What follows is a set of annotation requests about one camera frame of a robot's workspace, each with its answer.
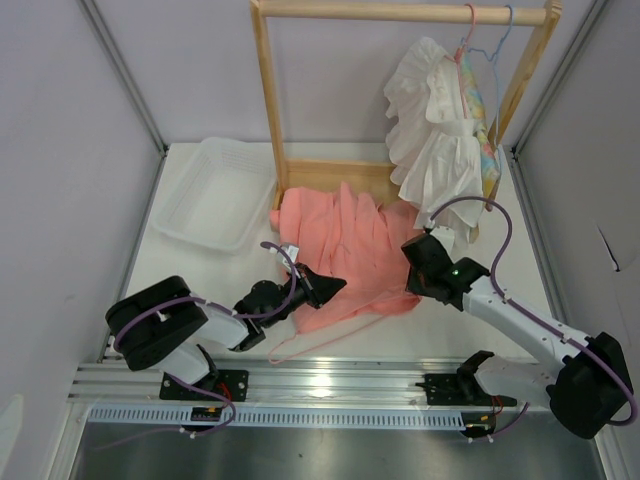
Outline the pink skirt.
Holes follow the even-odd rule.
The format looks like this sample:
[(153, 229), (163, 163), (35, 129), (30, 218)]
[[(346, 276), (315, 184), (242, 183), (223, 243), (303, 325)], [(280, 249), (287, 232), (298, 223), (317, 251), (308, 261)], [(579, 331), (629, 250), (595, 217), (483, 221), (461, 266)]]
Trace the pink skirt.
[(325, 306), (296, 310), (296, 331), (308, 334), (360, 315), (413, 310), (420, 298), (406, 291), (409, 263), (401, 246), (420, 234), (416, 216), (405, 201), (380, 206), (347, 183), (333, 193), (287, 190), (280, 208), (270, 212), (280, 241), (298, 246), (297, 261), (313, 272), (346, 281)]

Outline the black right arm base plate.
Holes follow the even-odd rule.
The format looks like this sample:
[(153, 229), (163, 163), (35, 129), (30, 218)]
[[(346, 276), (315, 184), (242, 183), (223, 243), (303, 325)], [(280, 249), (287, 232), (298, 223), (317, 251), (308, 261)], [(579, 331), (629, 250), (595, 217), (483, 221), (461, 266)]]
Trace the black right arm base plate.
[(484, 392), (477, 381), (455, 373), (426, 373), (415, 386), (426, 395), (427, 404), (432, 406), (500, 406), (515, 407), (517, 401), (508, 396), (500, 396), (500, 401)]

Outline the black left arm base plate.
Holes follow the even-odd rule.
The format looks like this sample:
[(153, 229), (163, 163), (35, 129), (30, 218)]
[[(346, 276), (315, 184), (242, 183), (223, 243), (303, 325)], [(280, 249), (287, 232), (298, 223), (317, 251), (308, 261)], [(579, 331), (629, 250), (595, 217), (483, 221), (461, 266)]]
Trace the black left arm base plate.
[(247, 370), (219, 370), (218, 376), (208, 374), (195, 386), (191, 386), (190, 388), (181, 386), (171, 376), (164, 374), (159, 398), (162, 400), (179, 401), (213, 401), (210, 395), (195, 391), (195, 388), (197, 388), (224, 396), (232, 402), (244, 402), (246, 400), (248, 386), (249, 372)]

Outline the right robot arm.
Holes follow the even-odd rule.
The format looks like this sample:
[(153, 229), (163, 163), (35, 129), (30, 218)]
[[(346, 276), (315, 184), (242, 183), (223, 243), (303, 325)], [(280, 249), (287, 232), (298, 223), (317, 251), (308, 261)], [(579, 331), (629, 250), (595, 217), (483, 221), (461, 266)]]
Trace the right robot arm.
[(500, 287), (495, 270), (470, 258), (453, 261), (434, 232), (407, 241), (409, 292), (486, 322), (509, 337), (534, 363), (509, 361), (481, 350), (460, 365), (458, 395), (468, 403), (507, 396), (550, 409), (572, 434), (593, 438), (604, 426), (627, 426), (639, 415), (620, 343), (590, 336), (539, 315)]

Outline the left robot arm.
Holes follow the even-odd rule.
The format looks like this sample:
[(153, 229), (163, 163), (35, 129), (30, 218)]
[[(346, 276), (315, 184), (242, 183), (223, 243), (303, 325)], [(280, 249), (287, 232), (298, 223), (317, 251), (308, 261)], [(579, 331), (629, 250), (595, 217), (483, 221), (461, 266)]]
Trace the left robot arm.
[(105, 320), (113, 348), (130, 370), (157, 368), (181, 380), (192, 398), (204, 400), (215, 392), (217, 376), (197, 339), (231, 352), (248, 351), (265, 340), (266, 329), (303, 306), (324, 307), (346, 285), (298, 263), (284, 284), (259, 281), (228, 309), (196, 296), (174, 275), (117, 302)]

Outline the pink wire hanger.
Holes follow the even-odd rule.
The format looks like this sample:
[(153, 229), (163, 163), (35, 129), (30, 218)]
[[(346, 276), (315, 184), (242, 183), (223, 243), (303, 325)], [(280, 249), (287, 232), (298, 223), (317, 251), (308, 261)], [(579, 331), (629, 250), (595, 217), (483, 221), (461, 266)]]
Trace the pink wire hanger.
[(401, 245), (416, 233), (328, 240), (298, 239), (298, 259), (321, 275), (347, 285), (318, 310), (303, 307), (294, 315), (295, 333), (268, 353), (273, 365), (326, 351), (384, 320), (405, 314), (419, 303), (405, 291), (409, 272)]

